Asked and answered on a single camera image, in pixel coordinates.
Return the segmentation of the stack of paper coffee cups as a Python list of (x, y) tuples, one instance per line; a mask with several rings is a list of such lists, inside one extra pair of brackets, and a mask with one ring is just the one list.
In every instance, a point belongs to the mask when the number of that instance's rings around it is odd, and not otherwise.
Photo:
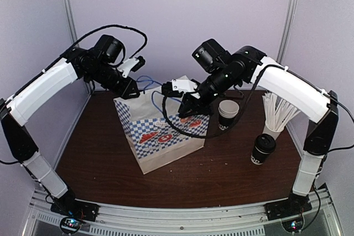
[(218, 128), (226, 130), (234, 121), (240, 107), (237, 102), (232, 100), (221, 101), (218, 106)]

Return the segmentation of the blue checkered paper bag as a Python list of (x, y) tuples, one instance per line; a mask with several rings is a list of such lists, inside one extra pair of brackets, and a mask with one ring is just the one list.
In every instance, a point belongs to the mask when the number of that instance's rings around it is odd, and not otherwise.
[(148, 76), (139, 77), (139, 81), (147, 85), (138, 98), (113, 101), (130, 149), (142, 173), (147, 174), (203, 148), (210, 118), (203, 115), (179, 118), (181, 100), (168, 98), (169, 120), (197, 138), (180, 134), (163, 117), (161, 83)]

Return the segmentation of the single black paper coffee cup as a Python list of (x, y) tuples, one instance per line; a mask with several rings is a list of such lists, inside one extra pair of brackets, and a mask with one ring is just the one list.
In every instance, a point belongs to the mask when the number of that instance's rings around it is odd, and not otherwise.
[(269, 134), (261, 134), (256, 137), (251, 153), (251, 162), (261, 165), (266, 158), (276, 149), (276, 141)]

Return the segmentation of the black plastic cup lid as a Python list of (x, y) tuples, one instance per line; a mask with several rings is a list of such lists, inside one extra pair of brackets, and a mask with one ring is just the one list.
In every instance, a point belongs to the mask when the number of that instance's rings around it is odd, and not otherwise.
[(276, 141), (268, 134), (257, 136), (254, 145), (264, 153), (271, 153), (276, 149)]

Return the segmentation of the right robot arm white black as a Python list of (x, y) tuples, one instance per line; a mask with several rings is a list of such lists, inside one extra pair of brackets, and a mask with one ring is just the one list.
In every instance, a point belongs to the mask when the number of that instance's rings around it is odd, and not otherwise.
[(336, 93), (308, 84), (252, 46), (244, 46), (230, 54), (215, 39), (209, 39), (192, 56), (209, 76), (202, 83), (187, 78), (172, 80), (173, 91), (183, 93), (183, 102), (178, 110), (181, 118), (210, 114), (209, 105), (217, 97), (244, 82), (275, 93), (308, 117), (304, 155), (292, 191), (283, 204), (287, 214), (296, 214), (304, 207), (334, 138), (339, 121)]

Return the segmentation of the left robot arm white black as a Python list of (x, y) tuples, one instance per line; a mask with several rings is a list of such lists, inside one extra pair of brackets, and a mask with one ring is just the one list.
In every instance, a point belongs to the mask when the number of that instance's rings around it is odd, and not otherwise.
[(49, 99), (80, 79), (97, 82), (120, 98), (137, 98), (139, 89), (129, 73), (139, 70), (145, 59), (131, 56), (115, 64), (124, 52), (123, 44), (111, 35), (102, 35), (88, 50), (73, 46), (53, 66), (1, 103), (1, 125), (13, 157), (43, 185), (67, 216), (80, 210), (75, 194), (39, 152), (25, 125)]

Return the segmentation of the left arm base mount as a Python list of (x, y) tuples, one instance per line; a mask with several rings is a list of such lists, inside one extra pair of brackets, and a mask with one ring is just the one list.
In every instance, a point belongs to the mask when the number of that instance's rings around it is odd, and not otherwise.
[(94, 222), (98, 215), (99, 205), (77, 200), (69, 203), (55, 200), (51, 205), (50, 210), (54, 213), (79, 219), (81, 221)]

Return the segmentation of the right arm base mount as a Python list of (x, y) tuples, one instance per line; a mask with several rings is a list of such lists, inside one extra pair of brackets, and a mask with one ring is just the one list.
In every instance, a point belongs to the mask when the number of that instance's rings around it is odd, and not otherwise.
[(264, 206), (269, 221), (299, 216), (306, 211), (312, 210), (310, 202), (300, 203), (289, 199), (267, 203)]

